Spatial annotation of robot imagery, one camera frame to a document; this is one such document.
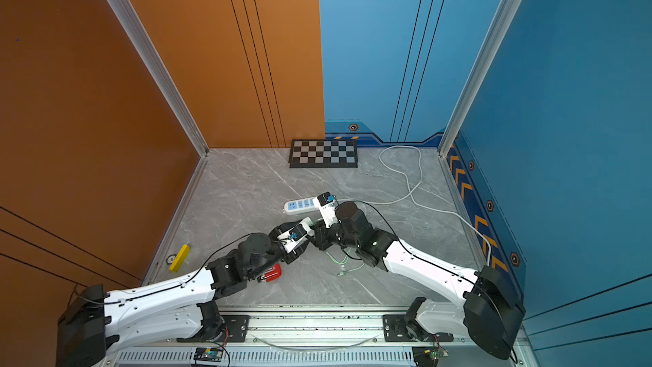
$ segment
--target wall panel groove line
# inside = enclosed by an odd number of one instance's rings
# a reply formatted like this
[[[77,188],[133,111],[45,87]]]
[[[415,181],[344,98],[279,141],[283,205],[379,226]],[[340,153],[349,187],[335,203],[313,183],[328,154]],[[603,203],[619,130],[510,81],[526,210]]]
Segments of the wall panel groove line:
[[[137,277],[137,276],[135,276],[135,275],[133,275],[133,274],[130,274],[130,273],[126,272],[126,270],[124,270],[124,269],[122,269],[122,268],[119,268],[118,266],[113,265],[112,263],[110,263],[110,262],[108,262],[108,261],[105,261],[105,260],[103,260],[102,258],[100,258],[100,257],[98,257],[98,256],[96,256],[96,255],[94,255],[94,254],[91,254],[90,252],[88,252],[87,250],[83,249],[82,247],[79,247],[79,246],[77,246],[77,245],[71,243],[70,241],[68,241],[68,240],[66,240],[66,239],[64,239],[64,238],[59,237],[59,236],[56,235],[55,233],[50,232],[50,231],[46,230],[45,228],[43,228],[43,227],[41,227],[41,226],[39,226],[39,225],[37,225],[37,224],[32,223],[32,222],[29,221],[28,219],[19,216],[19,215],[16,214],[15,212],[12,212],[11,210],[7,210],[6,208],[4,208],[4,207],[2,207],[2,206],[0,206],[0,208],[1,208],[2,210],[6,211],[7,213],[11,214],[12,216],[17,217],[17,218],[20,218],[20,219],[23,220],[24,222],[33,225],[34,227],[38,228],[39,230],[44,231],[44,232],[46,232],[46,233],[52,235],[53,237],[55,237],[55,238],[57,238],[57,239],[59,239],[59,240],[61,240],[61,241],[63,241],[63,242],[66,242],[66,243],[70,244],[71,246],[73,246],[73,247],[79,249],[80,251],[86,252],[86,254],[90,255],[91,257],[93,257],[93,258],[97,258],[97,259],[99,259],[100,261],[102,261],[103,263],[108,264],[108,265],[111,265],[111,266],[114,267],[115,269],[121,270],[122,272],[126,273],[127,275],[132,276],[132,277],[134,277],[135,279],[137,279],[137,280],[140,281],[140,278],[139,278],[139,277]]]
[[[541,347],[540,349],[533,349],[533,350],[534,351],[540,351],[540,350],[546,350],[546,349],[554,349],[556,347],[563,347],[563,346],[570,346],[572,344],[593,342],[595,340],[610,339],[612,337],[627,336],[628,334],[642,333],[642,332],[647,332],[649,330],[652,330],[652,327],[647,327],[645,329],[639,329],[639,330],[631,330],[629,332],[610,334],[608,336],[601,336],[601,337],[596,337],[596,338],[592,338],[592,339],[578,340],[576,342],[571,342],[571,343],[557,344],[555,346]]]
[[[410,124],[412,123],[412,116],[414,115],[414,109],[417,106],[417,100],[419,99],[419,92],[421,91],[421,84],[423,84],[423,76],[426,75],[426,68],[428,67],[428,59],[430,58],[430,51],[432,50],[432,44],[435,42],[435,35],[437,33],[437,27],[439,26],[439,19],[441,19],[441,11],[444,8],[444,2],[446,0],[441,1],[441,6],[439,7],[439,16],[437,16],[437,22],[435,24],[435,31],[432,32],[432,40],[430,40],[430,48],[428,49],[428,55],[426,56],[426,64],[423,66],[423,74],[421,74],[421,80],[419,81],[419,88],[417,89],[417,95],[414,98],[414,103],[412,104],[412,113],[410,113],[410,121],[408,122],[407,129],[405,130],[405,137],[403,138],[403,142],[405,142],[408,138],[408,132],[410,130]]]
[[[401,126],[398,128],[398,135],[396,141],[400,141],[401,131],[403,130],[403,122],[405,121],[405,112],[408,110],[408,104],[410,104],[410,94],[412,93],[412,86],[414,85],[414,77],[417,75],[417,69],[419,68],[419,59],[421,58],[421,51],[423,50],[423,41],[426,38],[426,32],[428,32],[428,23],[430,21],[430,13],[432,12],[432,4],[435,3],[435,0],[430,0],[430,8],[428,9],[428,17],[426,18],[426,27],[423,28],[423,36],[421,36],[421,44],[419,45],[419,53],[417,53],[417,62],[414,64],[414,71],[412,72],[412,81],[410,82],[410,89],[407,92],[407,99],[405,100],[405,108],[403,109],[403,118],[401,118]],[[423,79],[423,74],[426,73],[426,69],[423,69],[421,73],[421,79]]]
[[[648,306],[650,304],[652,304],[652,301],[651,302],[646,302],[646,303],[641,303],[641,304],[634,305],[634,306],[630,306],[630,307],[624,308],[624,309],[614,310],[613,312],[608,312],[606,314],[601,314],[601,315],[598,315],[598,316],[587,317],[586,319],[566,323],[565,325],[561,325],[561,326],[557,326],[557,327],[551,327],[550,329],[542,330],[540,332],[529,333],[528,336],[534,336],[535,334],[550,332],[550,330],[561,329],[562,327],[576,325],[576,324],[581,323],[581,322],[587,322],[589,320],[600,319],[601,317],[604,317],[604,316],[615,315],[615,314],[619,314],[619,313],[622,313],[622,312],[626,312],[628,310],[642,308],[643,306]]]
[[[65,276],[61,276],[61,275],[59,275],[59,274],[51,273],[50,271],[48,271],[48,270],[46,270],[46,269],[40,268],[40,267],[38,267],[38,266],[36,266],[36,265],[31,265],[30,263],[27,263],[27,262],[25,262],[25,261],[21,261],[20,259],[18,259],[18,258],[14,258],[14,257],[12,257],[12,256],[8,256],[8,255],[6,255],[6,254],[3,254],[2,252],[0,252],[0,256],[3,256],[3,257],[5,257],[5,258],[9,258],[9,259],[13,259],[14,261],[16,261],[16,262],[20,262],[20,263],[23,264],[23,265],[31,266],[32,268],[36,268],[36,269],[38,269],[38,270],[41,270],[41,271],[43,271],[44,273],[47,273],[47,274],[50,274],[50,275],[54,275],[54,276],[58,276],[59,278],[61,278],[61,279],[63,279],[63,280],[66,280],[66,281],[68,281],[68,282],[72,282],[72,283],[76,283],[76,284],[78,284],[79,286],[88,287],[88,285],[84,285],[83,283],[75,282],[75,281],[73,281],[73,280],[71,280],[71,279],[68,279],[68,278],[66,278]]]
[[[256,18],[258,19],[258,27],[260,28],[260,38],[263,41],[263,51],[265,53],[265,60],[267,61],[267,70],[269,71],[269,80],[272,83],[272,94],[274,95],[274,102],[276,103],[276,113],[278,115],[278,123],[280,124],[281,127],[281,136],[283,137],[283,146],[288,147],[288,143],[286,142],[286,137],[285,137],[285,131],[283,130],[283,118],[281,116],[281,111],[278,107],[278,99],[276,98],[276,88],[274,87],[274,78],[272,76],[272,67],[269,65],[269,55],[267,54],[267,46],[265,45],[265,35],[263,35],[263,25],[260,22],[260,14],[258,13],[258,4],[256,3],[256,0],[254,0],[254,9],[256,9]]]
[[[269,110],[269,117],[272,121],[272,129],[274,130],[274,136],[276,137],[276,145],[280,146],[280,142],[278,142],[278,134],[276,133],[276,124],[274,123],[272,106],[269,103],[269,95],[267,95],[267,86],[265,85],[263,68],[260,66],[260,58],[258,57],[258,50],[256,48],[256,39],[254,39],[254,30],[251,29],[251,20],[249,20],[249,11],[247,10],[247,2],[245,0],[242,0],[242,5],[244,6],[244,11],[245,11],[244,15],[247,17],[247,24],[249,25],[249,34],[251,35],[251,42],[254,45],[254,54],[256,55],[256,61],[258,63],[258,71],[260,72],[260,81],[263,83],[263,91],[265,91],[265,99],[267,100],[267,109]]]
[[[273,147],[272,138],[269,136],[269,129],[267,129],[267,120],[265,119],[265,113],[263,112],[263,104],[260,102],[260,95],[258,94],[258,87],[256,86],[256,80],[254,79],[254,71],[251,69],[251,63],[249,62],[249,55],[247,54],[247,47],[245,46],[245,38],[242,36],[242,30],[240,29],[240,21],[238,21],[238,14],[235,12],[235,4],[231,0],[231,6],[233,8],[233,16],[235,17],[235,23],[238,26],[238,32],[240,33],[240,40],[242,40],[242,49],[244,50],[244,56],[247,58],[247,65],[249,65],[249,73],[251,74],[251,81],[254,83],[254,89],[256,90],[256,97],[258,98],[258,106],[260,107],[260,114],[263,116],[263,123],[265,124],[265,131],[267,132],[267,140],[269,140],[269,147]]]
[[[591,295],[589,295],[589,296],[585,296],[585,297],[583,297],[583,298],[576,299],[576,300],[574,300],[574,301],[572,301],[572,302],[568,302],[568,303],[563,304],[563,305],[559,305],[559,306],[557,306],[556,308],[548,309],[548,310],[546,310],[546,311],[544,311],[544,312],[541,312],[541,313],[538,313],[538,314],[536,314],[536,315],[532,315],[532,316],[526,317],[526,318],[523,319],[523,320],[528,320],[528,319],[532,319],[533,317],[536,317],[536,316],[541,316],[541,315],[543,315],[543,314],[547,314],[548,312],[552,312],[553,310],[561,309],[561,308],[563,308],[563,307],[565,307],[565,306],[572,305],[572,304],[577,303],[577,302],[581,302],[581,301],[583,301],[583,300],[585,300],[585,299],[588,299],[588,298],[592,298],[592,297],[594,297],[594,296],[601,295],[601,294],[603,294],[603,293],[605,293],[605,292],[616,290],[616,289],[618,289],[618,288],[620,288],[620,287],[623,287],[623,286],[625,286],[625,285],[629,285],[630,283],[638,282],[638,281],[640,281],[640,280],[643,280],[643,279],[649,278],[650,276],[652,276],[652,274],[647,274],[647,275],[645,275],[645,276],[641,276],[640,278],[632,279],[631,281],[627,281],[627,282],[621,283],[620,285],[616,285],[616,286],[611,287],[611,288],[608,288],[608,289],[606,289],[606,290],[603,290],[603,291],[600,291],[600,292],[593,293],[593,294],[591,294]]]
[[[41,250],[47,252],[48,254],[52,254],[53,256],[55,256],[55,257],[57,257],[57,258],[61,258],[61,259],[63,259],[64,261],[67,261],[67,262],[69,262],[69,263],[71,263],[71,264],[73,264],[73,265],[77,265],[77,266],[80,267],[80,268],[86,269],[86,270],[89,271],[90,273],[94,273],[94,274],[96,274],[97,276],[101,276],[101,277],[103,277],[103,278],[108,279],[109,281],[116,282],[118,285],[121,285],[121,286],[124,286],[125,288],[128,288],[128,286],[125,285],[124,283],[120,283],[120,282],[118,282],[118,281],[116,281],[116,280],[114,280],[114,279],[110,279],[108,276],[102,275],[102,274],[100,274],[100,273],[96,273],[95,271],[93,271],[92,269],[89,269],[89,268],[85,267],[84,265],[80,265],[80,264],[78,264],[78,263],[76,263],[76,262],[74,262],[74,261],[69,260],[68,258],[64,258],[64,257],[62,257],[61,255],[55,254],[55,253],[53,253],[52,251],[50,251],[49,249],[45,249],[45,248],[43,248],[43,247],[41,247],[41,246],[38,246],[38,245],[34,244],[33,242],[29,242],[29,241],[27,241],[27,240],[25,240],[25,239],[20,238],[18,235],[14,235],[14,234],[12,234],[11,232],[5,231],[5,230],[2,229],[2,228],[0,228],[0,231],[4,232],[4,233],[7,234],[7,235],[11,235],[11,236],[14,237],[15,239],[18,239],[18,240],[20,240],[20,241],[22,241],[22,242],[25,242],[26,244],[29,244],[29,245],[31,245],[31,246],[33,246],[33,247],[36,247],[36,248],[38,248],[38,249],[41,249]]]
[[[407,60],[405,60],[405,69],[403,70],[403,80],[401,81],[401,89],[398,91],[398,101],[396,101],[396,111],[394,112],[394,122],[392,123],[392,132],[389,135],[389,141],[394,137],[394,127],[396,126],[396,117],[398,116],[398,106],[401,104],[401,93],[403,92],[403,85],[405,84],[405,75],[408,72],[408,64],[410,62],[410,53],[412,52],[412,43],[414,42],[414,34],[417,31],[417,21],[419,21],[419,12],[421,11],[421,1],[419,0],[419,7],[417,8],[417,16],[414,19],[414,28],[412,29],[412,39],[410,40],[410,48],[407,50]]]

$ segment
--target power strip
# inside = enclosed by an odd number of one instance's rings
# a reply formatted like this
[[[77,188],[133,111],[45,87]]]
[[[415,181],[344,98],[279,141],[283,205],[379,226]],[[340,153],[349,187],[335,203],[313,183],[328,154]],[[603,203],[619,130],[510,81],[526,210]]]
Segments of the power strip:
[[[319,207],[315,206],[313,200],[316,197],[308,199],[290,200],[283,206],[283,212],[288,216],[296,216],[311,211],[318,211]]]

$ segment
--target green cable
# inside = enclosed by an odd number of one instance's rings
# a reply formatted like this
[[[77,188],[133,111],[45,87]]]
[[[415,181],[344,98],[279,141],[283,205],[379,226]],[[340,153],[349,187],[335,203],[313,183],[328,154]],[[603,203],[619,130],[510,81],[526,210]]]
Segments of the green cable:
[[[364,266],[364,263],[363,263],[362,265],[358,266],[357,268],[343,270],[341,273],[337,274],[337,276],[344,276],[344,275],[346,275],[346,274],[348,274],[348,273],[352,273],[352,272],[354,272],[355,270],[359,270],[359,269],[362,268],[363,266]]]
[[[342,266],[344,266],[344,265],[346,265],[346,263],[349,261],[349,257],[344,257],[344,259],[342,259],[341,261],[338,261],[338,260],[335,259],[332,255],[330,255],[330,252],[328,252],[328,251],[324,251],[324,252],[326,253],[326,255],[329,256],[329,258],[330,258],[331,261],[333,261],[334,263],[336,263],[336,264],[338,264],[338,265],[342,265]],[[346,253],[347,253],[347,254],[350,254],[350,253],[351,253],[351,248],[347,249]],[[337,276],[344,276],[344,275],[346,275],[346,274],[348,274],[348,273],[352,273],[352,272],[354,272],[355,270],[359,270],[359,269],[362,268],[363,266],[364,266],[364,264],[358,266],[357,268],[343,270],[343,271],[341,271],[339,274],[337,274]]]
[[[325,252],[326,255],[328,255],[328,256],[330,257],[330,259],[331,259],[334,263],[336,263],[337,265],[345,265],[345,264],[349,261],[349,257],[347,257],[347,256],[345,256],[344,259],[343,259],[342,261],[338,261],[338,260],[335,259],[332,255],[330,255],[330,252],[328,252],[328,251],[324,251],[324,252]]]

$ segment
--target checkerboard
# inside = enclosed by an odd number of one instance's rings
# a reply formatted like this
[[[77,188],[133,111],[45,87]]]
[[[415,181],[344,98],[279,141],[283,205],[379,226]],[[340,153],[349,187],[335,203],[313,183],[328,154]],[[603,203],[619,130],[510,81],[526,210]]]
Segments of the checkerboard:
[[[294,139],[289,167],[358,167],[355,140]]]

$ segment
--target white power cable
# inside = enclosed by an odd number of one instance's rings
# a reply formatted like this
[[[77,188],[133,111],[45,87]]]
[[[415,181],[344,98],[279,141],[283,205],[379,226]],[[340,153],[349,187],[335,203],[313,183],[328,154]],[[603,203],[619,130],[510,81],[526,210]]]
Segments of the white power cable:
[[[390,149],[394,149],[394,148],[415,149],[417,152],[419,152],[419,183],[417,183],[417,185],[414,186],[413,188],[411,188],[411,186],[410,186],[410,180],[408,178],[408,175],[406,175],[404,172],[402,172],[400,170],[392,169],[391,167],[387,166],[385,164],[385,162],[383,161],[383,157],[382,157],[383,153],[385,153],[386,151],[389,151]],[[475,232],[480,238],[482,238],[486,242],[487,247],[489,248],[488,253],[487,253],[488,254],[487,255],[487,266],[491,266],[491,244],[489,243],[489,240],[487,240],[485,235],[483,235],[481,232],[476,230],[474,226],[472,226],[468,221],[466,221],[461,215],[459,215],[455,211],[439,210],[437,208],[424,206],[423,204],[419,204],[419,203],[417,203],[416,200],[414,200],[414,196],[412,195],[412,192],[414,192],[419,187],[419,185],[423,182],[423,169],[421,168],[421,151],[419,150],[419,148],[417,148],[415,146],[407,146],[407,145],[402,145],[402,144],[396,144],[395,146],[390,146],[387,149],[383,149],[383,151],[380,152],[380,154],[378,155],[378,159],[380,160],[380,163],[382,163],[383,166],[387,167],[392,172],[400,173],[401,175],[403,175],[403,177],[405,177],[405,183],[407,184],[408,192],[407,192],[406,195],[404,195],[400,199],[394,200],[394,201],[381,201],[381,202],[378,202],[378,201],[375,201],[375,202],[374,201],[364,201],[364,200],[361,200],[361,201],[363,201],[364,203],[373,204],[373,205],[389,205],[389,204],[398,203],[399,201],[405,200],[408,197],[410,197],[412,199],[412,203],[414,203],[418,207],[428,208],[428,210],[432,210],[432,211],[436,211],[436,212],[443,212],[445,214],[452,214],[454,216],[457,216],[464,224],[468,225],[473,230],[473,232]],[[444,201],[447,201],[442,196],[440,196],[440,195],[438,195],[436,193],[432,193],[432,194],[434,194],[435,196],[439,197],[440,199],[442,199]],[[353,200],[353,199],[342,199],[342,201],[349,201],[349,200]]]

